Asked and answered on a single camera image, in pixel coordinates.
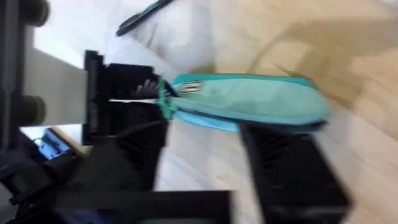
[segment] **wooden floor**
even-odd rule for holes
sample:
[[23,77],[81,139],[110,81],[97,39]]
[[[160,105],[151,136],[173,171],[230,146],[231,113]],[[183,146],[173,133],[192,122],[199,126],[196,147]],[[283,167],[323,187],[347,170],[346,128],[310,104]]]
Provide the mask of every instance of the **wooden floor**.
[[[311,78],[333,105],[316,133],[355,206],[346,223],[398,223],[398,10],[378,0],[176,0],[130,34],[117,26],[149,0],[51,0],[37,46],[81,66],[109,62],[179,72]],[[160,190],[233,189],[236,223],[259,223],[235,133],[174,121]]]

